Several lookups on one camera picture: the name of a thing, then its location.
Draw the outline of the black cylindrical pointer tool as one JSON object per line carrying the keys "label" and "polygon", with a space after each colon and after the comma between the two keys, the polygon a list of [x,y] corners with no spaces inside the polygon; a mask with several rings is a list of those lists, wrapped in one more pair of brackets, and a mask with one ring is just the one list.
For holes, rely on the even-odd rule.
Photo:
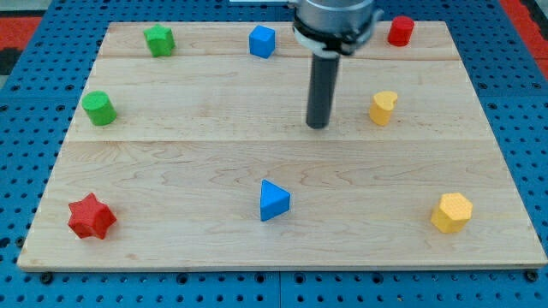
{"label": "black cylindrical pointer tool", "polygon": [[339,57],[313,55],[306,116],[306,123],[312,129],[323,129],[329,125],[338,67]]}

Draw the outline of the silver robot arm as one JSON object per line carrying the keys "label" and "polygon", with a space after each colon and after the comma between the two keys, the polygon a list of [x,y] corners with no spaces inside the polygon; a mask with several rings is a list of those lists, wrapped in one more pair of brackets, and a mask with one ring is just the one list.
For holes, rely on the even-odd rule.
{"label": "silver robot arm", "polygon": [[384,11],[374,0],[292,0],[296,41],[312,52],[306,124],[330,123],[341,56],[352,56],[372,37]]}

